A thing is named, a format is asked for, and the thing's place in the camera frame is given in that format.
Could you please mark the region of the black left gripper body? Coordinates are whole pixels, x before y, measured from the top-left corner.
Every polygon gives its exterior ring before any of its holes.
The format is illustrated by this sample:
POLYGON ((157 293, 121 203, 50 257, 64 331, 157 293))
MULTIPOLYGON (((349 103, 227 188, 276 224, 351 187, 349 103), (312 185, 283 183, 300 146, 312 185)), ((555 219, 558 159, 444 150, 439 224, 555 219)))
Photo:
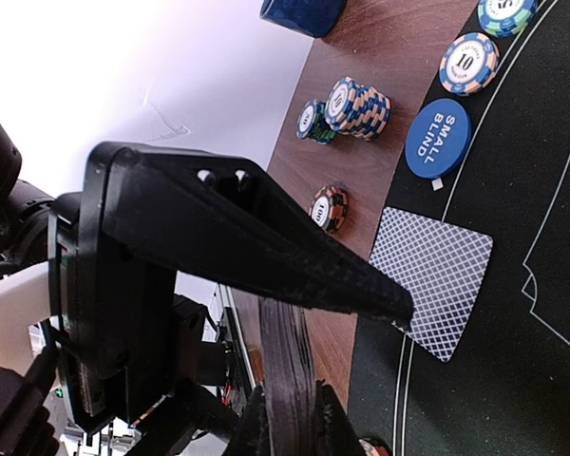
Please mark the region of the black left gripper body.
POLYGON ((57 318, 68 412, 88 433, 132 424, 198 380, 201 306, 175 292, 176 273, 101 231, 81 193, 53 202, 48 223, 50 308, 57 318))

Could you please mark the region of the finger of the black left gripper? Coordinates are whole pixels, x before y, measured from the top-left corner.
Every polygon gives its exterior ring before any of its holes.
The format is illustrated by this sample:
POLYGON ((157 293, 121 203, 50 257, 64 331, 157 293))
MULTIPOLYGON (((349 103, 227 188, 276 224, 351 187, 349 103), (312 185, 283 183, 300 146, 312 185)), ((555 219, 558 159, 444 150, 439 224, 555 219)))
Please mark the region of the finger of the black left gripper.
POLYGON ((410 325, 409 291, 326 234, 253 161, 102 142, 84 193, 99 199, 102 233, 135 256, 298 307, 410 325))

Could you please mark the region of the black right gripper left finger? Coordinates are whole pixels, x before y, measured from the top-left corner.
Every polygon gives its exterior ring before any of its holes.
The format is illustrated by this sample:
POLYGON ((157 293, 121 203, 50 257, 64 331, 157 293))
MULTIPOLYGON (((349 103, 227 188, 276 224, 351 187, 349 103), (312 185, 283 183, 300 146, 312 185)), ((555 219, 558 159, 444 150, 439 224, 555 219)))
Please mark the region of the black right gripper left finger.
POLYGON ((235 436, 224 449, 223 456, 268 456, 269 422, 262 385, 252 391, 235 436))

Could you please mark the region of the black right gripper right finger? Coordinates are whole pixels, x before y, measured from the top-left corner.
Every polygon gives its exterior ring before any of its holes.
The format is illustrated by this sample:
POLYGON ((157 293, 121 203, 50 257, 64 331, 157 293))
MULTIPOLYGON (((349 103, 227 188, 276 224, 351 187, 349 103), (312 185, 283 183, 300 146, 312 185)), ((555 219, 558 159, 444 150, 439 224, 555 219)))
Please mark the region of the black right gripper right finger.
POLYGON ((331 385, 315 382, 314 455, 364 456, 365 450, 331 385))

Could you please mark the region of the blue-backed playing card deck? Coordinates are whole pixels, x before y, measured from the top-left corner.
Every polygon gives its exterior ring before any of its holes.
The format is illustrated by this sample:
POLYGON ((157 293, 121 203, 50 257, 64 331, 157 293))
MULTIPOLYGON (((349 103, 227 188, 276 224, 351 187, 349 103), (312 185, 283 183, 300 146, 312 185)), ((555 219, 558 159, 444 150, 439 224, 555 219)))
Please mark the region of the blue-backed playing card deck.
POLYGON ((314 357, 304 311, 258 300, 263 386, 274 455, 314 454, 314 357))

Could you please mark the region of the blue round blind button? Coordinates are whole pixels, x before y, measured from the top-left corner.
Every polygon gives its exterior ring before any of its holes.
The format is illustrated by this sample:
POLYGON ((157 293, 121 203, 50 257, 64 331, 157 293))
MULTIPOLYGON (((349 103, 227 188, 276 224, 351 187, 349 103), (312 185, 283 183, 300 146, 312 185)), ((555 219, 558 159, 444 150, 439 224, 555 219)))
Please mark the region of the blue round blind button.
POLYGON ((448 175, 468 151, 473 126, 465 108, 449 98, 427 104, 408 131, 405 160, 417 177, 435 180, 448 175))

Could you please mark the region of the single blue-white poker chip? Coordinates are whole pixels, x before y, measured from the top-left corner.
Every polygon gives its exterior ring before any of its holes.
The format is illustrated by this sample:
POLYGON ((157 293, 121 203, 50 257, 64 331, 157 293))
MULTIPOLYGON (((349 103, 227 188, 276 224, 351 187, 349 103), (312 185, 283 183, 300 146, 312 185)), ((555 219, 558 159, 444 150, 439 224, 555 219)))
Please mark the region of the single blue-white poker chip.
POLYGON ((439 65, 442 87, 456 96, 483 90, 494 79, 500 60, 495 43, 485 34, 470 32, 456 38, 439 65))

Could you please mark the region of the green-white single poker chip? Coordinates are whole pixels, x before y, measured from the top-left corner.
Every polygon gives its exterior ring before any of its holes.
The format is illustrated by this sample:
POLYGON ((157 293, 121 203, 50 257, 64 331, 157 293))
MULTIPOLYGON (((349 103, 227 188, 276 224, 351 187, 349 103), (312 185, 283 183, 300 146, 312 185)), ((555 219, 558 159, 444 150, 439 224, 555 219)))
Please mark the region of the green-white single poker chip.
POLYGON ((477 6, 481 28, 491 36, 510 37, 521 32, 537 12, 537 0, 480 0, 477 6))

